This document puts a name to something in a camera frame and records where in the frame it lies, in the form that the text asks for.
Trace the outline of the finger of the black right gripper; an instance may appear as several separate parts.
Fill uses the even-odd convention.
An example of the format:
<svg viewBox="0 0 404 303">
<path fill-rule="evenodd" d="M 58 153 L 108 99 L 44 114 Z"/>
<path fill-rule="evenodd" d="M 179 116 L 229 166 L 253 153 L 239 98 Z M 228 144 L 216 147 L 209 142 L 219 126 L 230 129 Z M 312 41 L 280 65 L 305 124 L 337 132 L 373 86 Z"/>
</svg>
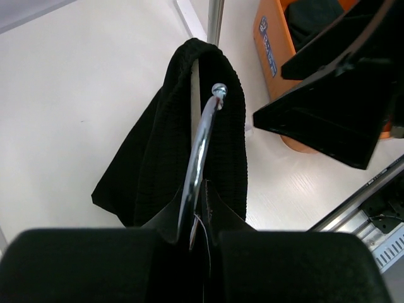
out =
<svg viewBox="0 0 404 303">
<path fill-rule="evenodd" d="M 321 69 L 396 69 L 403 1 L 356 1 L 282 66 L 285 80 L 304 80 Z"/>
<path fill-rule="evenodd" d="M 365 170 L 397 88 L 396 55 L 348 53 L 257 110 L 253 124 Z"/>
</svg>

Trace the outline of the dark navy shorts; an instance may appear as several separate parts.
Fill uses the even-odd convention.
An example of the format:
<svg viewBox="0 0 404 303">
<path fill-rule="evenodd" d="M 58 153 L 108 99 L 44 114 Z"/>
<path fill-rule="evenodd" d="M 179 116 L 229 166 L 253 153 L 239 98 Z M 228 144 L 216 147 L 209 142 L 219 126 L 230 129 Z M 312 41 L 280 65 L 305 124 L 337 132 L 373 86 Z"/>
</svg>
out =
<svg viewBox="0 0 404 303">
<path fill-rule="evenodd" d="M 356 1 L 293 1 L 284 10 L 285 21 L 296 52 L 299 52 Z"/>
</svg>

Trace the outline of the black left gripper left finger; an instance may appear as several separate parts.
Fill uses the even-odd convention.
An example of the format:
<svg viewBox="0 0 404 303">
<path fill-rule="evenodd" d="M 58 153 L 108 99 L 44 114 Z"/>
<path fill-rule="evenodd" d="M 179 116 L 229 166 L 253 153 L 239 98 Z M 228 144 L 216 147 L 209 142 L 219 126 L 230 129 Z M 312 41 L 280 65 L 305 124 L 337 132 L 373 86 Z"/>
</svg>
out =
<svg viewBox="0 0 404 303">
<path fill-rule="evenodd" d="M 181 189 L 146 227 L 32 229 L 1 260 L 2 302 L 191 302 Z"/>
</svg>

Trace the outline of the aluminium mounting rail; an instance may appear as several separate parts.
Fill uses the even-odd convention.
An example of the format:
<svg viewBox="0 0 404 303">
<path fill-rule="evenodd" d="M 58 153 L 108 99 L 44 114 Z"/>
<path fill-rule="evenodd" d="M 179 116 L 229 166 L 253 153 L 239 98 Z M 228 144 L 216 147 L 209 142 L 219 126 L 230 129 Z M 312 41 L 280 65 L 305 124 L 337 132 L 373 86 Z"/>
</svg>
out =
<svg viewBox="0 0 404 303">
<path fill-rule="evenodd" d="M 402 156 L 309 230 L 353 234 L 370 250 L 375 250 L 388 237 L 403 229 L 403 201 L 397 193 L 401 177 Z"/>
</svg>

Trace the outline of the orange plastic basket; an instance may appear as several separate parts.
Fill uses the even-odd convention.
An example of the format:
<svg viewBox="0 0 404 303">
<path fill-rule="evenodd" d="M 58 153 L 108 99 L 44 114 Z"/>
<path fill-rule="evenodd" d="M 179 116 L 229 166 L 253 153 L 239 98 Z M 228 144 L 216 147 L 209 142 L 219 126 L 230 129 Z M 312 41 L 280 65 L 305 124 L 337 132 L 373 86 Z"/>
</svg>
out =
<svg viewBox="0 0 404 303">
<path fill-rule="evenodd" d="M 286 1 L 261 1 L 254 22 L 254 39 L 270 94 L 270 103 L 303 82 L 303 80 L 282 78 L 283 64 L 297 53 L 285 21 L 286 5 Z M 398 87 L 401 72 L 402 64 L 398 66 Z M 295 150 L 302 151 L 310 148 L 292 138 L 280 136 L 287 145 Z"/>
</svg>

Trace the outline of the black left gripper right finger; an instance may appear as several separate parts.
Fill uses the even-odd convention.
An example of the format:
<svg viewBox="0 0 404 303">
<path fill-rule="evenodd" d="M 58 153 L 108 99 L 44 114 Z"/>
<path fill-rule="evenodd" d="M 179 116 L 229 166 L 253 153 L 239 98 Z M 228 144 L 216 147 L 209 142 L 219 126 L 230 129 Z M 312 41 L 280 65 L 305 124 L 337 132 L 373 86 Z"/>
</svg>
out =
<svg viewBox="0 0 404 303">
<path fill-rule="evenodd" d="M 205 302 L 390 302 L 377 264 L 356 236 L 257 231 L 201 186 L 210 259 Z"/>
</svg>

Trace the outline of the black shorts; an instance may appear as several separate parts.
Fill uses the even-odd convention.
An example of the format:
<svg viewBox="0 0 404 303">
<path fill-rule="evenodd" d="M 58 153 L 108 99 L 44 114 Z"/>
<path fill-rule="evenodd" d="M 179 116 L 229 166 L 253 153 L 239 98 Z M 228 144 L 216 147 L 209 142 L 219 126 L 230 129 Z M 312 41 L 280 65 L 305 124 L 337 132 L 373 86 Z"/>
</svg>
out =
<svg viewBox="0 0 404 303">
<path fill-rule="evenodd" d="M 246 102 L 239 77 L 215 45 L 189 39 L 172 56 L 162 87 L 126 136 L 92 192 L 93 204 L 138 227 L 164 208 L 184 184 L 191 152 L 191 68 L 199 64 L 201 103 L 215 83 L 227 86 L 203 177 L 222 201 L 246 217 Z"/>
</svg>

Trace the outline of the metal clothes rack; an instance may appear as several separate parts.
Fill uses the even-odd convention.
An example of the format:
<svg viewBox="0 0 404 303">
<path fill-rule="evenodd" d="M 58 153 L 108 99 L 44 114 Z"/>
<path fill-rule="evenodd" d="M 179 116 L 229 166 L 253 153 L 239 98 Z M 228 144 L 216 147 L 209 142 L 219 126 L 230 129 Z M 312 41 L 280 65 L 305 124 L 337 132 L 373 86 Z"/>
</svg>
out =
<svg viewBox="0 0 404 303">
<path fill-rule="evenodd" d="M 204 30 L 190 1 L 174 1 L 177 12 L 191 38 L 197 38 L 209 44 L 219 46 L 222 27 L 224 0 L 209 1 L 208 30 Z"/>
</svg>

